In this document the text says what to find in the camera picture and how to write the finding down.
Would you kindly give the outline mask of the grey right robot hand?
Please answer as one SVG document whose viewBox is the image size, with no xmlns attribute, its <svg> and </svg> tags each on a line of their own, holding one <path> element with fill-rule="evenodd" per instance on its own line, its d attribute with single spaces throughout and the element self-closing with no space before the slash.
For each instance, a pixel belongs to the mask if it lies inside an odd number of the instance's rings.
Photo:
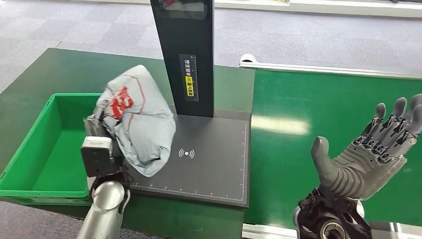
<svg viewBox="0 0 422 239">
<path fill-rule="evenodd" d="M 311 156 L 320 187 L 338 197 L 367 200 L 406 164 L 405 155 L 422 131 L 422 96 L 414 95 L 409 107 L 406 98 L 398 98 L 387 120 L 385 113 L 379 103 L 363 132 L 333 159 L 328 140 L 314 139 Z"/>
</svg>

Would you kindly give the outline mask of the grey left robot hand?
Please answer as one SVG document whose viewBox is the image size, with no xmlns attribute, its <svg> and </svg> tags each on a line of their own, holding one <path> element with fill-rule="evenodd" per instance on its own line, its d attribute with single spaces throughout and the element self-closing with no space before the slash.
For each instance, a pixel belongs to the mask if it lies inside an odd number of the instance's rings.
<svg viewBox="0 0 422 239">
<path fill-rule="evenodd" d="M 96 104 L 93 112 L 83 119 L 86 136 L 113 138 L 113 135 L 110 133 L 109 126 L 106 122 L 106 120 L 109 118 L 109 115 L 106 112 L 107 106 L 107 101 L 99 101 Z"/>
</svg>

